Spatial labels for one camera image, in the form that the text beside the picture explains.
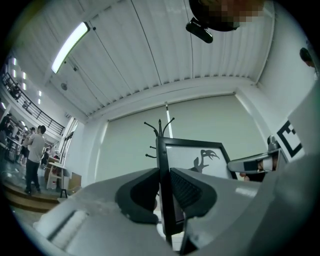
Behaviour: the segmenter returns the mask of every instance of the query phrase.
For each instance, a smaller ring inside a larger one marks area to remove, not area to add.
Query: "wooden step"
[[[30,196],[27,195],[23,188],[9,184],[7,182],[3,183],[3,188],[6,192],[11,193],[13,195],[16,195],[21,198],[30,199]],[[50,203],[50,204],[58,204],[58,197],[59,193],[57,195],[50,195],[50,194],[44,194],[44,193],[33,193],[32,194],[32,200],[42,203]]]
[[[33,196],[29,196],[29,198],[27,199],[12,194],[8,191],[5,192],[5,196],[8,199],[10,205],[36,213],[47,213],[57,205],[56,203],[40,202],[33,200]]]

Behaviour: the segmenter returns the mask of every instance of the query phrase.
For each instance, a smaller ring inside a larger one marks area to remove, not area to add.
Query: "staircase railing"
[[[50,116],[44,113],[40,108],[37,107],[20,89],[21,86],[15,82],[9,73],[2,73],[1,79],[4,87],[8,90],[14,100],[16,100],[22,108],[33,116],[36,120],[39,120],[46,128],[49,128],[51,131],[56,134],[62,135],[64,126],[53,120]]]

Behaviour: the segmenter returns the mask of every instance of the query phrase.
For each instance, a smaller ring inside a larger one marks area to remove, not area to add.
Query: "roller shade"
[[[156,135],[147,122],[159,128],[167,124],[166,107],[157,107],[132,114],[109,122],[98,158],[96,181],[115,178],[132,172],[157,167],[157,159],[146,157],[156,156]]]
[[[220,142],[231,160],[266,151],[255,121],[236,96],[216,96],[168,106],[173,137]]]

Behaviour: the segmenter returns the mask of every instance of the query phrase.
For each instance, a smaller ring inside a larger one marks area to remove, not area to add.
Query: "coat rack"
[[[149,126],[149,127],[151,127],[151,128],[153,129],[154,134],[155,134],[156,137],[163,137],[164,134],[165,134],[166,128],[168,127],[168,125],[169,125],[173,120],[175,120],[174,117],[170,120],[170,122],[168,122],[168,123],[166,124],[166,126],[165,126],[164,129],[163,129],[163,131],[162,131],[162,126],[161,126],[161,119],[159,119],[159,131],[158,131],[155,127],[153,127],[151,124],[148,124],[147,122],[144,122],[144,124],[147,125],[147,126]],[[157,149],[157,148],[154,147],[154,146],[150,146],[150,148],[151,148],[151,149],[155,149],[155,150]],[[156,156],[152,156],[152,155],[149,155],[149,154],[145,154],[145,156],[146,156],[147,158],[157,158]]]

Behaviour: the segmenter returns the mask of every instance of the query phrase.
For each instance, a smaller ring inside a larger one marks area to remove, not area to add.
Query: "white corrugated ceiling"
[[[259,77],[272,30],[269,16],[233,32],[212,30],[211,44],[186,31],[192,17],[188,0],[55,0],[22,31],[13,53],[36,84],[54,85],[87,116],[175,81]],[[48,76],[60,47],[82,21],[91,30],[59,72]]]

